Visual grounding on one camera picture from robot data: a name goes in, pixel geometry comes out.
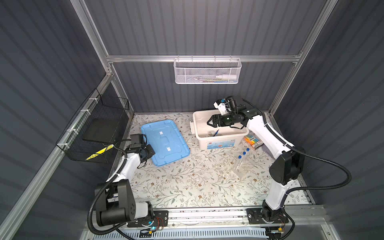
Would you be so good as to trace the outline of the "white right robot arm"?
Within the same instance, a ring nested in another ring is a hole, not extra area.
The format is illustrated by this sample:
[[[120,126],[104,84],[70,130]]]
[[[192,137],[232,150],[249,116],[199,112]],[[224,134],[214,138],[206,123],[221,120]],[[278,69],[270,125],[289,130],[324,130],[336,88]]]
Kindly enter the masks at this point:
[[[291,143],[285,140],[267,122],[263,111],[254,107],[241,96],[230,96],[215,101],[214,107],[219,114],[212,115],[207,125],[213,128],[230,127],[235,124],[256,134],[272,154],[275,160],[269,167],[272,184],[266,199],[263,201],[261,216],[266,223],[273,223],[283,215],[288,191],[292,188],[304,167],[305,156],[291,150]]]

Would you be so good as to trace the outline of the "white plastic storage box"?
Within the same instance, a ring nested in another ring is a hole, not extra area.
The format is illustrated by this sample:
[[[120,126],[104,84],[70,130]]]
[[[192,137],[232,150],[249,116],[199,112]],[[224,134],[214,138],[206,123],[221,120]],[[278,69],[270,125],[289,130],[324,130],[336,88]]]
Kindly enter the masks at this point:
[[[193,113],[193,121],[190,122],[190,127],[192,134],[195,134],[198,139],[200,150],[237,147],[243,138],[249,134],[247,128],[239,130],[229,127],[213,128],[208,126],[207,121],[209,118],[219,113],[219,110],[196,111]]]

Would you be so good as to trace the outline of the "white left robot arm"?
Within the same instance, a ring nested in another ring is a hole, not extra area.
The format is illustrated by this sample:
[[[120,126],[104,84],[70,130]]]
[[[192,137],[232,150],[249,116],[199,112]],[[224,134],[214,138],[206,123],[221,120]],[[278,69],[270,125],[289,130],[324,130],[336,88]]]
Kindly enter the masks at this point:
[[[155,151],[147,144],[146,135],[134,134],[127,141],[131,143],[126,149],[117,149],[120,152],[120,160],[106,181],[108,186],[105,188],[104,184],[99,184],[95,190],[96,201],[93,210],[100,227],[133,221],[143,225],[151,225],[154,222],[152,204],[135,199],[131,181],[135,171],[155,155]]]

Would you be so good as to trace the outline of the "blue plastic box lid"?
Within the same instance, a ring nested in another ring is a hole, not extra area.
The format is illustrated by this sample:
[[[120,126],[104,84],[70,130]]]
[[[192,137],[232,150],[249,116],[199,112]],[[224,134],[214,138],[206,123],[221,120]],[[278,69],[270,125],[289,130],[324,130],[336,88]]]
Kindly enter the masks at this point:
[[[176,162],[190,155],[190,149],[172,120],[145,124],[141,133],[148,138],[149,145],[155,151],[152,161],[161,167]]]

